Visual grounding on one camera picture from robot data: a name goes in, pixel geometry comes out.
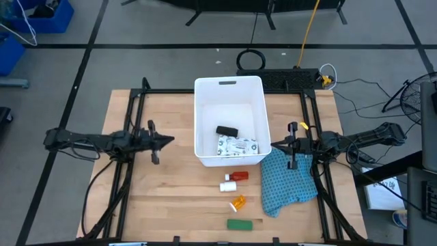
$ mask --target gray floor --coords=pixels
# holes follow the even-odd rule
[[[102,0],[70,0],[76,10],[65,34],[39,35],[41,44],[87,44]],[[191,27],[184,23],[193,15],[153,1],[140,0],[127,6],[110,0],[96,38],[96,44],[201,44],[248,43],[254,14],[202,14]],[[435,22],[432,0],[402,0],[423,44],[437,44],[432,31]],[[343,8],[348,25],[342,25],[333,10],[319,11],[308,43],[317,44],[414,44],[394,1],[347,0]],[[259,16],[254,43],[300,44],[311,12],[274,14],[277,26],[271,31],[265,16]],[[146,76],[153,88],[193,88],[199,77],[232,76],[240,49],[94,49],[75,100],[68,129],[99,133],[111,90],[139,87]],[[267,68],[291,68],[298,49],[261,49]],[[11,107],[15,121],[0,145],[0,244],[13,245],[23,224],[48,153],[42,146],[47,129],[59,124],[83,49],[29,49],[10,77],[31,81],[28,90],[0,88],[0,105]],[[426,50],[437,66],[437,51]],[[390,94],[406,79],[426,74],[417,50],[307,49],[301,67],[318,68],[324,63],[337,68],[340,81],[356,78],[379,82]],[[244,57],[244,67],[256,68],[258,60]],[[388,98],[373,85],[360,82],[338,85],[335,89],[362,107]],[[353,109],[350,102],[336,96],[339,112]],[[361,111],[362,115],[387,114],[381,107]],[[407,117],[361,119],[355,113],[341,114],[345,134],[375,128],[385,121],[407,129]],[[406,144],[392,148],[381,162],[388,163],[421,149],[421,132],[414,126]],[[385,148],[369,148],[376,158]],[[58,155],[40,209],[27,243],[72,240],[76,235],[91,165]],[[384,243],[401,243],[402,230],[391,223],[391,213],[367,210],[363,191],[362,210],[369,238]]]

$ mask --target white bottle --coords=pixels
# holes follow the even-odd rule
[[[224,182],[220,184],[220,192],[228,192],[228,191],[236,191],[237,190],[237,182]]]

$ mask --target wooden table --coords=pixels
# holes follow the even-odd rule
[[[112,92],[104,134],[123,128],[128,95],[129,90]],[[316,91],[316,95],[323,130],[341,133],[333,93]],[[159,133],[174,136],[175,140],[160,153],[160,165],[152,164],[150,152],[137,153],[123,241],[172,241],[174,236],[180,236],[182,242],[272,242],[272,237],[279,237],[284,243],[322,242],[316,198],[286,206],[278,218],[271,218],[262,210],[259,165],[204,167],[201,164],[194,155],[193,103],[193,94],[146,96],[142,126],[147,128],[147,120],[153,120]],[[267,94],[266,105],[272,141],[282,140],[288,134],[289,122],[303,121],[298,95]],[[297,135],[303,137],[305,132],[300,129]],[[339,161],[345,163],[344,156],[340,156]],[[94,165],[93,176],[108,162],[108,156],[102,155]],[[114,170],[115,164],[91,188],[85,218],[87,230],[108,206]],[[242,170],[249,171],[249,180],[239,182],[237,192],[219,192],[219,183],[225,174]],[[340,211],[361,236],[367,237],[351,170],[331,164],[331,174]],[[228,203],[240,194],[246,196],[247,203],[234,213]],[[330,237],[335,238],[328,207],[326,212]],[[118,212],[111,235],[115,234],[117,217]],[[228,218],[251,219],[254,230],[227,230]]]

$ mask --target bin handle cutout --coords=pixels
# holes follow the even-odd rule
[[[219,85],[235,85],[237,84],[237,81],[220,81],[218,82]]]
[[[236,159],[243,159],[242,157],[223,157],[222,160],[236,160]]]

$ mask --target black fan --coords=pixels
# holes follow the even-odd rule
[[[404,86],[402,86],[396,94],[390,98],[390,100],[382,108],[382,112],[394,109],[396,107],[401,107],[402,111],[408,116],[413,122],[421,124],[421,87],[422,83],[437,83],[437,72],[432,72],[427,75],[423,75],[413,82],[405,81]],[[397,95],[401,93],[399,98],[399,105],[394,107],[387,106],[396,98]]]

